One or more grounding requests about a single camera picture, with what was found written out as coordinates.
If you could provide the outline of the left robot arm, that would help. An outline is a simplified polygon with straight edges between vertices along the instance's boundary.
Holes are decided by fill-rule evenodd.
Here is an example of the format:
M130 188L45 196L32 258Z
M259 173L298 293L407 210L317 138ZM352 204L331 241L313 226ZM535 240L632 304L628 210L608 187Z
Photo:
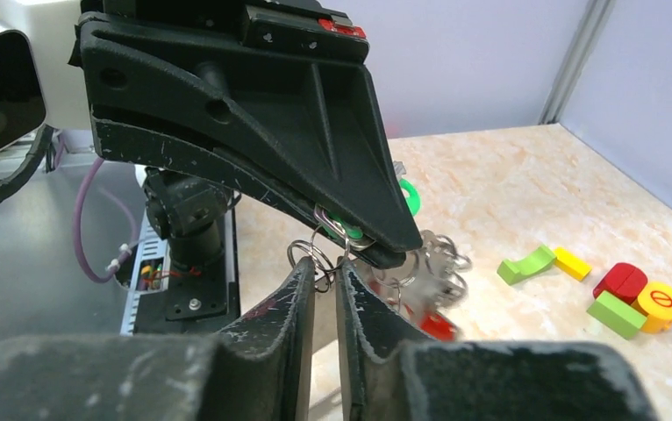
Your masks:
M187 239L232 191L377 268L422 244L400 189L364 30L319 1L83 1L70 62L95 146L147 168L147 214Z

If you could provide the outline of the green key tag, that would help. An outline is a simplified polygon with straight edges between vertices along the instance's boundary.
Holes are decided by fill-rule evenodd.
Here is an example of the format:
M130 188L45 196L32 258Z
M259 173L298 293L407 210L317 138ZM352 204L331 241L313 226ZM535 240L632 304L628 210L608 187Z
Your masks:
M401 190L404 192L404 199L411 215L415 217L421 208L420 194L416 188L403 177L398 178L398 184ZM328 212L327 216L334 222L340 224L350 239L364 238L364 234L361 228L345 223L341 218L334 216L331 212Z

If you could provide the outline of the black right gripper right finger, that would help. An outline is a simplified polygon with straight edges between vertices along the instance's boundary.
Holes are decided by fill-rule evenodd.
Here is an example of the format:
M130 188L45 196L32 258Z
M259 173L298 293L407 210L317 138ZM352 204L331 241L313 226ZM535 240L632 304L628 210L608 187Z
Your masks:
M654 420L633 367L595 342L433 339L351 262L335 275L347 420Z

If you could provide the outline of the perforated metal keyring plate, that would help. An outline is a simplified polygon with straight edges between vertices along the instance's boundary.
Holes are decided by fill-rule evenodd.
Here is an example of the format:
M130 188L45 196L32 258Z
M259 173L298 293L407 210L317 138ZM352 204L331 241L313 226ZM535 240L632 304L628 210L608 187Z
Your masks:
M373 268L350 258L367 286L417 327L426 313L453 308L467 297L463 275L473 268L472 260L447 235L423 230L421 239L422 247L407 253L398 268Z

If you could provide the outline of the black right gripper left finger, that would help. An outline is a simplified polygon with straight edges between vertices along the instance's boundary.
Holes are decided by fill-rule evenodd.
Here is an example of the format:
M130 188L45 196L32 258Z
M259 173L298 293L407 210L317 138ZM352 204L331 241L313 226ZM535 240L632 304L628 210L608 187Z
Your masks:
M0 344L0 420L304 420L314 265L212 334L22 336Z

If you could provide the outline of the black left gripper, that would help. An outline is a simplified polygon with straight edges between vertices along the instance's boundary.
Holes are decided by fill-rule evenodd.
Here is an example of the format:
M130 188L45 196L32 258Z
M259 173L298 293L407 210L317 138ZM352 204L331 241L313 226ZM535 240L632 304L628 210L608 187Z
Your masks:
M420 245L358 64L367 35L345 12L319 1L79 7L104 13L77 26L101 157L238 190L310 228L321 206L361 228L371 253Z

